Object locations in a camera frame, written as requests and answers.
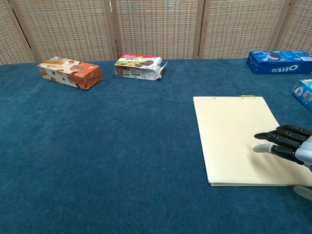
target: table surface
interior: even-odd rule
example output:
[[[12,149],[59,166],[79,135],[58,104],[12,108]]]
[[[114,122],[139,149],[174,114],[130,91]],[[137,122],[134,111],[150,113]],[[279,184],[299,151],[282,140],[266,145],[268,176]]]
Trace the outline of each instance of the table surface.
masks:
[[[310,233],[291,187],[208,184],[193,96],[256,95],[312,129],[291,91],[311,75],[254,75],[246,59],[170,60],[162,79],[88,91],[0,66],[0,233]]]

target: cookie box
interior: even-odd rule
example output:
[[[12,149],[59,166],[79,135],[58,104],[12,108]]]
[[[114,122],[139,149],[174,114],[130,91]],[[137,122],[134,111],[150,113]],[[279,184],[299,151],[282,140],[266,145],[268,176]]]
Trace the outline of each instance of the cookie box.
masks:
[[[88,90],[102,80],[98,65],[53,57],[37,65],[41,76],[58,83]]]
[[[254,74],[310,74],[312,57],[305,51],[250,51],[247,65]]]
[[[161,78],[167,65],[160,66],[161,57],[152,55],[123,54],[115,63],[115,75],[137,79],[156,80]]]
[[[292,95],[312,112],[312,79],[298,81],[292,90]]]

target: lined paper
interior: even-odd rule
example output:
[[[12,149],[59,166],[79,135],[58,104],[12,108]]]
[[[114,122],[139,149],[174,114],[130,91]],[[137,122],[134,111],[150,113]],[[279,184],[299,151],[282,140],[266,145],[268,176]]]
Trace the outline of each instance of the lined paper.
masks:
[[[305,166],[253,147],[279,126],[263,97],[194,97],[200,140],[212,186],[312,185]]]

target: robotic hand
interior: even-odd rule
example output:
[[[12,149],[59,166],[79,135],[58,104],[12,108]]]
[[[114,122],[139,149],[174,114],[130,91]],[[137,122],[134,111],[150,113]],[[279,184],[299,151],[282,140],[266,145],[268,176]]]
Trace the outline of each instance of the robotic hand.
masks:
[[[260,144],[253,148],[257,153],[270,153],[308,167],[312,172],[312,130],[283,125],[268,133],[254,135],[275,144]],[[293,189],[299,195],[312,200],[312,190],[301,186]]]

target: blue box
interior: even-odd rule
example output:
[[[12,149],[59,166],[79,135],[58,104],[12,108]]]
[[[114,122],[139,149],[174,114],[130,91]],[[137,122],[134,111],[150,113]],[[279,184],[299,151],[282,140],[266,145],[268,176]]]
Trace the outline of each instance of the blue box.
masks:
[[[310,74],[312,57],[305,51],[250,51],[247,65],[254,74]]]
[[[312,112],[312,79],[302,79],[297,82],[292,95]]]

